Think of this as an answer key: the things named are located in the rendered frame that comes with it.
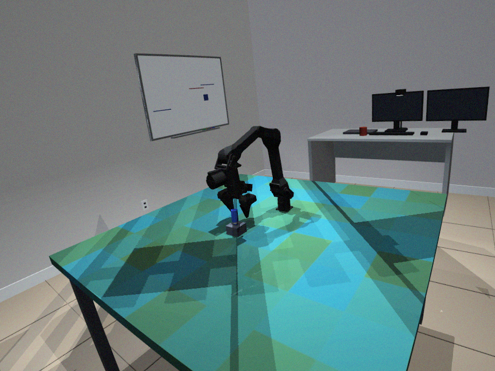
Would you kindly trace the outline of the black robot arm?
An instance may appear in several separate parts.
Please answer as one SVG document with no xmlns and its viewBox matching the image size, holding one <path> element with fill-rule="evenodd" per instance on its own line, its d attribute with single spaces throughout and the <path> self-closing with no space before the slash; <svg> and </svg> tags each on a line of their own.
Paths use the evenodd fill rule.
<svg viewBox="0 0 495 371">
<path fill-rule="evenodd" d="M 214 190 L 226 183 L 238 181 L 239 174 L 237 168 L 242 165 L 237 161 L 240 159 L 242 152 L 258 137 L 262 139 L 263 144 L 268 150 L 273 176 L 273 180 L 269 185 L 273 196 L 278 198 L 278 208 L 276 210 L 288 212 L 293 208 L 290 199 L 294 197 L 294 192 L 290 190 L 288 182 L 283 176 L 279 153 L 281 133 L 278 129 L 252 126 L 234 144 L 219 151 L 214 167 L 215 170 L 207 172 L 206 183 L 210 189 Z"/>
</svg>

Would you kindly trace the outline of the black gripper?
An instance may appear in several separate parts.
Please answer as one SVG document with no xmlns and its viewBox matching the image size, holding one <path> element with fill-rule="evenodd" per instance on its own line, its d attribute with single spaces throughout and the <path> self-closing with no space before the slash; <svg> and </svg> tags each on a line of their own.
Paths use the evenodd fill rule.
<svg viewBox="0 0 495 371">
<path fill-rule="evenodd" d="M 225 189 L 218 192 L 217 197 L 225 204 L 225 206 L 231 211 L 234 209 L 233 199 L 238 199 L 240 203 L 241 210 L 246 218 L 249 217 L 250 206 L 252 203 L 257 201 L 256 195 L 246 194 L 242 195 L 244 191 L 242 190 L 241 184 L 243 182 L 238 180 L 232 183 L 224 184 Z"/>
</svg>

